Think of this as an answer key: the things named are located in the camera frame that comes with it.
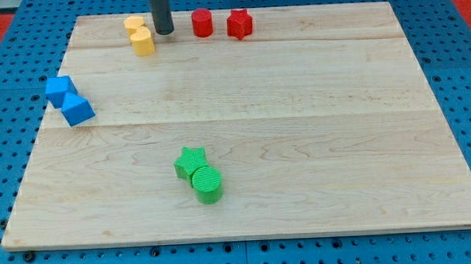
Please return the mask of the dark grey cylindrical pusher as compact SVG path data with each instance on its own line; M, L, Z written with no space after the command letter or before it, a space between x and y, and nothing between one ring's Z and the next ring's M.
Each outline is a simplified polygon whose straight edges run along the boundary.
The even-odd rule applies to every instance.
M149 0L156 33L170 35L174 31L169 0Z

